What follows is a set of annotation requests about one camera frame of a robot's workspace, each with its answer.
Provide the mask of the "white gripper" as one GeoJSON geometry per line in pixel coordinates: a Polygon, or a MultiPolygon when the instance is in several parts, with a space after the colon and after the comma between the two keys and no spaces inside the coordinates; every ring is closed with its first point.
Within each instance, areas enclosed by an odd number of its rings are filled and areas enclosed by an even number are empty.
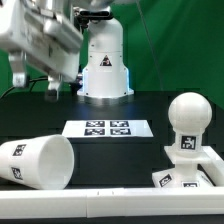
{"type": "Polygon", "coordinates": [[[47,101],[78,73],[83,35],[71,0],[0,0],[0,49],[8,53],[12,84],[25,88],[26,64],[48,76],[47,101]]]}

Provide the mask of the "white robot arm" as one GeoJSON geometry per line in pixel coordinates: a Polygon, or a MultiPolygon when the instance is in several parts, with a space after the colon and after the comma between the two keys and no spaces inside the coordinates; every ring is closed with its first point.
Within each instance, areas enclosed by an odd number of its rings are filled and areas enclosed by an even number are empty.
{"type": "Polygon", "coordinates": [[[111,5],[123,0],[0,0],[0,49],[12,85],[29,85],[28,65],[47,76],[46,98],[63,83],[84,102],[120,103],[133,95],[123,63],[123,29],[111,5]]]}

